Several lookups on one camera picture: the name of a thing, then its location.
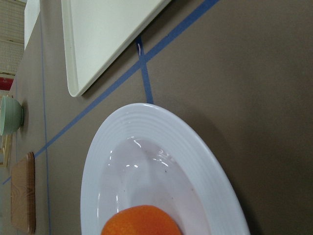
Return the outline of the white plate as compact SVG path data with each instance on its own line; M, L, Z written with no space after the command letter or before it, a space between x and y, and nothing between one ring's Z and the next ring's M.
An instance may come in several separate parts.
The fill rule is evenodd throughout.
M113 112L91 142L82 234L100 234L113 215L139 205L167 212L184 235L249 234L237 196L203 140L173 113L144 103Z

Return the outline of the green ceramic bowl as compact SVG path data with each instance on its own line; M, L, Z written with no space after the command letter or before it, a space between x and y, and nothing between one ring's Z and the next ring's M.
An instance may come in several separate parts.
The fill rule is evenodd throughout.
M23 125L22 105L10 96L3 96L0 103L0 134L10 135Z

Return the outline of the cream bear tray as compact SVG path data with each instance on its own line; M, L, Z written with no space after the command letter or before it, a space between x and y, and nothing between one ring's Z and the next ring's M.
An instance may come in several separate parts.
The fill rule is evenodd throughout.
M69 94L81 96L168 4L167 0L63 0Z

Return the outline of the wooden cutting board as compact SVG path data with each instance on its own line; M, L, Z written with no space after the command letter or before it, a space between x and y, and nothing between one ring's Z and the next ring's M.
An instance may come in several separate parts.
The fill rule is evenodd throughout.
M11 224L19 231L36 230L35 159L29 152L11 171Z

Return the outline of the orange mandarin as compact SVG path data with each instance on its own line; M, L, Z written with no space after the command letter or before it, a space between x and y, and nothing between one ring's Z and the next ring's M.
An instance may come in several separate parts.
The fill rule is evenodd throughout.
M180 235L176 222L163 210L150 205L135 206L112 216L103 235Z

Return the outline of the wooden cup rack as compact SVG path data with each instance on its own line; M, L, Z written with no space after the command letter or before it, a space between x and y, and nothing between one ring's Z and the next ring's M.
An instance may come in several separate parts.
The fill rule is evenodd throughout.
M2 142L0 144L0 155L3 156L3 159L0 161L1 167L7 167L8 159L11 154L12 147L12 135L2 136Z

